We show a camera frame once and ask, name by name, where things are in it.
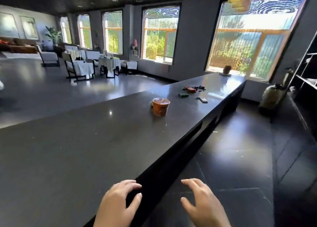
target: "left hand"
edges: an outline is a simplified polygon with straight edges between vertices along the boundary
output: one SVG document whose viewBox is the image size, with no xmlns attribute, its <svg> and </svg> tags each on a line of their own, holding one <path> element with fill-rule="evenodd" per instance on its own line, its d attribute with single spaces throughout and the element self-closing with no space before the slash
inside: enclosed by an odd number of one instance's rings
<svg viewBox="0 0 317 227">
<path fill-rule="evenodd" d="M 135 180 L 124 180 L 113 185 L 102 198 L 93 227 L 129 227 L 142 194 L 138 193 L 128 208 L 125 199 L 133 189 L 141 187 Z"/>
</svg>

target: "paper cup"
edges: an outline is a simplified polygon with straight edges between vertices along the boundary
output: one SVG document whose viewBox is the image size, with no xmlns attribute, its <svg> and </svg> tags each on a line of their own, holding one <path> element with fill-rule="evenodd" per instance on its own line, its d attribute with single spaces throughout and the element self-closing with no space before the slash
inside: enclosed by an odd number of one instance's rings
<svg viewBox="0 0 317 227">
<path fill-rule="evenodd" d="M 167 109 L 168 109 L 168 105 L 171 102 L 169 100 L 167 100 L 166 98 L 155 98 L 153 99 L 153 113 L 156 116 L 165 116 Z"/>
</svg>

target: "hand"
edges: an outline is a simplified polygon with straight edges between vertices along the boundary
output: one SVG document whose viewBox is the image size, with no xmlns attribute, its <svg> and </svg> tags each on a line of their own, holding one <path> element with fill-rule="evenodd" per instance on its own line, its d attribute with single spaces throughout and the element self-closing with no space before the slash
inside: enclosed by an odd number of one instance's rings
<svg viewBox="0 0 317 227">
<path fill-rule="evenodd" d="M 141 203 L 142 194 L 138 193 L 128 208 L 125 199 L 133 189 L 141 187 L 135 180 L 124 180 L 113 185 L 102 198 L 93 227 L 129 227 Z"/>
<path fill-rule="evenodd" d="M 196 178 L 182 179 L 181 182 L 194 193 L 196 207 L 185 197 L 180 201 L 196 227 L 231 227 L 224 208 L 206 184 Z"/>
</svg>

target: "window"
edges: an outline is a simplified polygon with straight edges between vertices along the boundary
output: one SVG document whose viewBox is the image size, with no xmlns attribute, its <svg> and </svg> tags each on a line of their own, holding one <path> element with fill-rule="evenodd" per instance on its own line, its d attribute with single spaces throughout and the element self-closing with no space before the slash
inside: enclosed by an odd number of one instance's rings
<svg viewBox="0 0 317 227">
<path fill-rule="evenodd" d="M 178 17 L 179 6 L 143 11 L 142 59 L 172 64 Z"/>
<path fill-rule="evenodd" d="M 224 2 L 213 39 L 207 71 L 269 81 L 305 0 L 251 0 L 248 12 L 235 12 Z"/>
<path fill-rule="evenodd" d="M 122 54 L 122 11 L 105 12 L 104 39 L 108 52 Z"/>
<path fill-rule="evenodd" d="M 70 30 L 67 16 L 61 17 L 61 33 L 63 36 L 63 42 L 72 43 L 72 40 L 70 38 Z"/>
<path fill-rule="evenodd" d="M 77 19 L 78 30 L 79 30 L 79 39 L 80 46 L 83 48 L 93 48 L 93 44 L 91 42 L 91 32 L 90 32 L 90 21 L 89 15 L 79 15 Z"/>
</svg>

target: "white rug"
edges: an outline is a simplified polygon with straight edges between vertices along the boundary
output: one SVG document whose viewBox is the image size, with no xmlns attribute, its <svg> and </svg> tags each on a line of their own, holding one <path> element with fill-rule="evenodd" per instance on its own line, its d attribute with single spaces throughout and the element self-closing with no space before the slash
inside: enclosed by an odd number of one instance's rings
<svg viewBox="0 0 317 227">
<path fill-rule="evenodd" d="M 31 58 L 31 59 L 41 59 L 41 56 L 39 53 L 37 54 L 28 54 L 28 53 L 10 53 L 10 52 L 2 52 L 3 55 L 6 56 L 6 58 L 12 59 L 12 58 Z"/>
</svg>

